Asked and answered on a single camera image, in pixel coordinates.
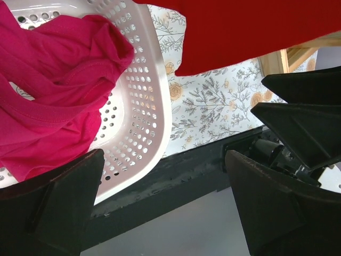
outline pink fabric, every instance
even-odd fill
[[[0,166],[23,181],[88,151],[99,108],[134,52],[98,15],[61,15],[30,31],[2,1],[0,13]],[[18,95],[9,81],[35,100]]]

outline orange flower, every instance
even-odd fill
[[[230,106],[230,110],[232,111],[235,111],[237,108],[236,108],[236,103],[234,102],[234,100],[231,100],[229,102],[229,106]]]
[[[229,84],[230,84],[229,81],[227,79],[225,79],[225,83],[224,83],[225,88],[228,88]]]
[[[178,83],[170,84],[169,93],[171,100],[177,100],[182,94],[182,86]]]
[[[251,107],[256,106],[258,103],[263,101],[263,96],[260,92],[256,92],[251,98]]]
[[[167,73],[167,76],[174,73],[174,64],[169,62],[166,64],[166,73]]]
[[[314,71],[316,66],[316,60],[310,59],[307,64],[307,71]]]
[[[272,91],[266,90],[266,92],[263,94],[263,100],[270,101],[272,99],[272,94]]]

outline red fabric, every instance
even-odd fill
[[[61,15],[30,31],[2,1],[0,13],[0,163],[22,181],[88,151],[99,108],[134,52],[98,15]]]
[[[178,76],[236,64],[341,30],[340,0],[134,0],[180,12]]]

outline gray floor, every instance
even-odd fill
[[[81,256],[249,256],[231,189],[213,192]]]

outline laundry basket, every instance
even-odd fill
[[[22,28],[34,29],[66,14],[110,19],[134,46],[135,57],[100,110],[102,124],[91,149],[102,148],[105,166],[95,204],[144,177],[162,158],[171,133],[168,80],[146,5],[132,0],[5,0]],[[0,187],[16,183],[0,169]]]

